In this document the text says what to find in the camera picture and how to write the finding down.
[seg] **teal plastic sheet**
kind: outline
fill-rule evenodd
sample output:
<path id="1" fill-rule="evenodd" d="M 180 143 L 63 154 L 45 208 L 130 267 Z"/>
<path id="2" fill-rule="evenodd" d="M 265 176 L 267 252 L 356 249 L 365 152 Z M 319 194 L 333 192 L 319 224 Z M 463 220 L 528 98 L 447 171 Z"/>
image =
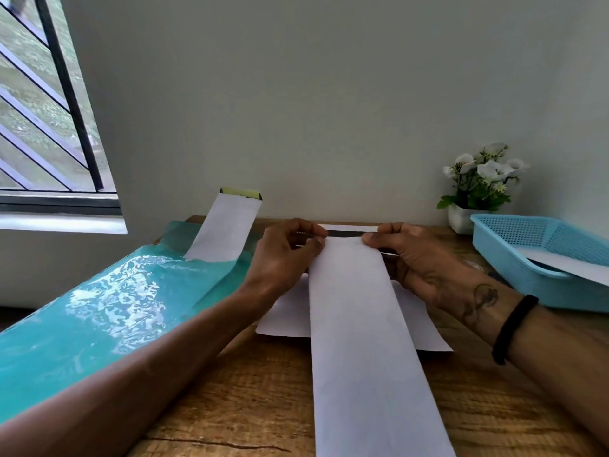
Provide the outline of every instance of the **teal plastic sheet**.
<path id="1" fill-rule="evenodd" d="M 159 245 L 135 250 L 0 333 L 0 423 L 230 295 L 257 237 L 236 261 L 187 261 L 199 228 L 170 223 Z"/>

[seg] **white flower pot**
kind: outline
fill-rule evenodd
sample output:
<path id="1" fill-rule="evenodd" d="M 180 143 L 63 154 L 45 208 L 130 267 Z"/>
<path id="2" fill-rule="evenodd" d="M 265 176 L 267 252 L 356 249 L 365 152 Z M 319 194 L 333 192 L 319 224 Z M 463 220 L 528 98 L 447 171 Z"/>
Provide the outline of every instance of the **white flower pot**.
<path id="1" fill-rule="evenodd" d="M 476 213 L 493 212 L 487 210 L 468 210 L 452 204 L 448 207 L 448 223 L 457 234 L 473 234 L 474 223 L 469 217 Z"/>

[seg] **forearm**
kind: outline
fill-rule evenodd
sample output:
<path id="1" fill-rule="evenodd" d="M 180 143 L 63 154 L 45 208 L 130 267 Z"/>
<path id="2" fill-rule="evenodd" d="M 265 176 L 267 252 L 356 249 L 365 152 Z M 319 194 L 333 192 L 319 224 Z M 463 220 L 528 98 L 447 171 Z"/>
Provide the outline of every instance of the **forearm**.
<path id="1" fill-rule="evenodd" d="M 259 316 L 239 290 L 0 426 L 7 455 L 122 455 L 201 368 Z"/>
<path id="2" fill-rule="evenodd" d="M 476 272 L 455 285 L 449 312 L 493 345 L 523 295 Z M 609 347 L 538 305 L 514 332 L 508 359 L 609 446 Z"/>

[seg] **tattoo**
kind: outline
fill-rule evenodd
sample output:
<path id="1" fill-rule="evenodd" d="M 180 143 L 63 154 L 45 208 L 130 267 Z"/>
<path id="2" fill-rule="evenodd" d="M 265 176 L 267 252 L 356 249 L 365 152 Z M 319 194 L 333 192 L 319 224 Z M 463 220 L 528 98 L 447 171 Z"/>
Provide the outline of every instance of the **tattoo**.
<path id="1" fill-rule="evenodd" d="M 466 303 L 463 320 L 475 327 L 478 322 L 478 310 L 482 307 L 492 307 L 499 300 L 499 291 L 488 284 L 480 284 L 474 289 L 474 303 Z"/>

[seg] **black wristband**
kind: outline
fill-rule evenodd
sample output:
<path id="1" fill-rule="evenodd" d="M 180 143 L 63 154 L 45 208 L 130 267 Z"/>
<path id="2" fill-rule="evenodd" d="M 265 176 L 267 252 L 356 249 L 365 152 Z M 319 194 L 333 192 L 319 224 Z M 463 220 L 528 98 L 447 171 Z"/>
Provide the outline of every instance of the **black wristband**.
<path id="1" fill-rule="evenodd" d="M 514 337 L 514 332 L 520 327 L 524 318 L 538 301 L 539 299 L 533 295 L 525 296 L 525 298 L 516 305 L 512 314 L 507 317 L 503 327 L 499 330 L 499 335 L 493 346 L 493 359 L 500 366 L 503 366 L 506 363 L 507 350 L 512 342 L 512 337 Z"/>

